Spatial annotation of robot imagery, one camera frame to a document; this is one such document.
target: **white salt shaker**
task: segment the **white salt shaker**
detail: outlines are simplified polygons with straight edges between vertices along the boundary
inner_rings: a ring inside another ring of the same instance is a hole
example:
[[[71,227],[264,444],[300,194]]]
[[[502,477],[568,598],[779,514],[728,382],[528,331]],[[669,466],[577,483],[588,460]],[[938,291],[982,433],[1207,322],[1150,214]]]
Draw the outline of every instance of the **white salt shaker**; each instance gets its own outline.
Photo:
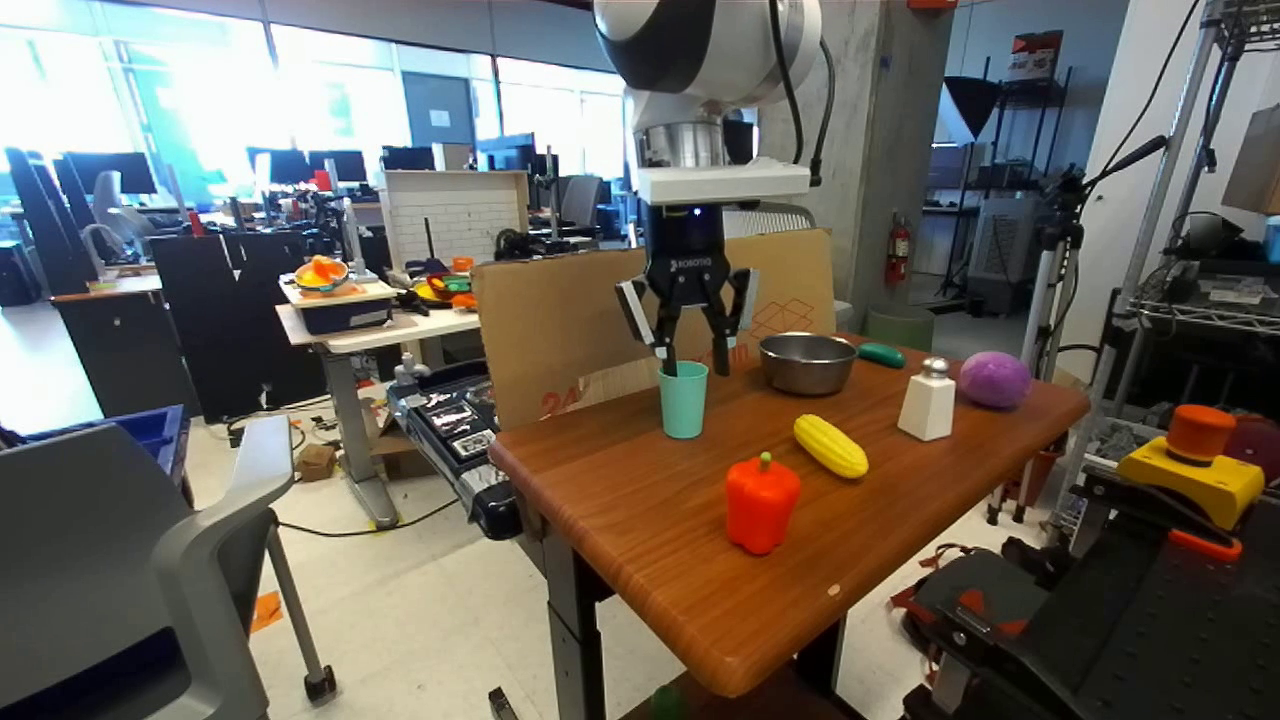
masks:
[[[949,374],[949,359],[923,356],[923,367],[913,374],[894,428],[916,438],[953,434],[957,415],[957,381]]]

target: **trash can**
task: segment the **trash can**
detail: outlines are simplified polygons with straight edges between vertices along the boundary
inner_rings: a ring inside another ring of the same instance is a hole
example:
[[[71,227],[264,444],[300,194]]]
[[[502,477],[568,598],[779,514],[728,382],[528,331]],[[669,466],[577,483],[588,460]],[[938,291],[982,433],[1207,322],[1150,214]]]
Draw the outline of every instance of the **trash can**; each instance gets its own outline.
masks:
[[[41,279],[33,271],[26,247],[20,240],[0,240],[0,302],[34,302]]]
[[[904,344],[933,352],[933,312],[929,306],[870,306],[864,319],[864,334],[880,344]]]

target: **metal bowl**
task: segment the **metal bowl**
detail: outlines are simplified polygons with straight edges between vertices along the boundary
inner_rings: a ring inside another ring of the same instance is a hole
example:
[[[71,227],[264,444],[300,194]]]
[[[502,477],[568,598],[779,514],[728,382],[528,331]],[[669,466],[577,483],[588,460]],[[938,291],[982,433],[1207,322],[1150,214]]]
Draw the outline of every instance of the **metal bowl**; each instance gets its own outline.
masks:
[[[841,334],[779,331],[759,340],[762,381],[792,395],[832,395],[847,381],[856,347]]]

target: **wooden table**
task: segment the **wooden table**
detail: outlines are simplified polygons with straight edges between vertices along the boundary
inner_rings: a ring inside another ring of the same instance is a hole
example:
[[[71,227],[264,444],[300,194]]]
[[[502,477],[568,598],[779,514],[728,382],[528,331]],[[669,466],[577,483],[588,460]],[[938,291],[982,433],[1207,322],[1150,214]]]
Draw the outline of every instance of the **wooden table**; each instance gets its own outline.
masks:
[[[658,433],[657,392],[501,433],[490,460],[534,521],[524,549],[546,577],[560,714],[605,714],[595,598],[609,587],[714,697],[753,693],[792,653],[792,666],[832,693],[845,610],[1087,406],[1081,392],[1031,382],[1023,406],[958,404],[957,433],[918,444],[894,428],[904,382],[904,367],[864,359],[823,399],[777,395],[759,367],[713,374],[691,444]],[[845,483],[809,460],[792,438],[799,411],[859,438],[870,473]],[[805,477],[772,554],[724,540],[724,466],[755,453]]]

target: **yellow object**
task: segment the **yellow object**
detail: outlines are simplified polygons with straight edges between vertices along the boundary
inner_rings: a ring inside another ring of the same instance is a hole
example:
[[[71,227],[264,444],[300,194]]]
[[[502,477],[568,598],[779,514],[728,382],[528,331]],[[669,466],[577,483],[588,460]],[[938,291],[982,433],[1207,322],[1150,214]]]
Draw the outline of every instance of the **yellow object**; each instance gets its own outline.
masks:
[[[851,434],[813,411],[796,415],[792,434],[813,460],[845,480],[859,480],[870,466],[868,453]]]
[[[435,282],[430,275],[413,282],[413,297],[422,302],[443,302],[443,282]]]
[[[1247,505],[1263,494],[1263,466],[1237,454],[1216,454],[1213,464],[1186,464],[1167,454],[1167,434],[1120,460],[1120,480],[1167,486],[1193,498],[1216,529],[1233,533]]]
[[[303,291],[328,291],[348,279],[348,263],[336,254],[308,254],[296,271],[292,282]]]

